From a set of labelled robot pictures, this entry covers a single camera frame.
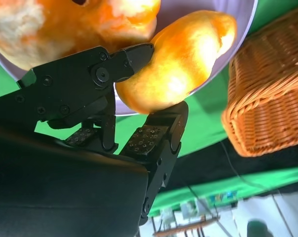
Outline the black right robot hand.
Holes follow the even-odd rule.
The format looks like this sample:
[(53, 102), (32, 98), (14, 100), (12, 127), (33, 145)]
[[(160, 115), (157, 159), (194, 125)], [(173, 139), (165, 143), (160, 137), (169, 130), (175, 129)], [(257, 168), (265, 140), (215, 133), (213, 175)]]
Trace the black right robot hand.
[(133, 237), (147, 222), (188, 105), (150, 114), (116, 155), (114, 83), (153, 52), (95, 47), (32, 68), (0, 97), (0, 237)]

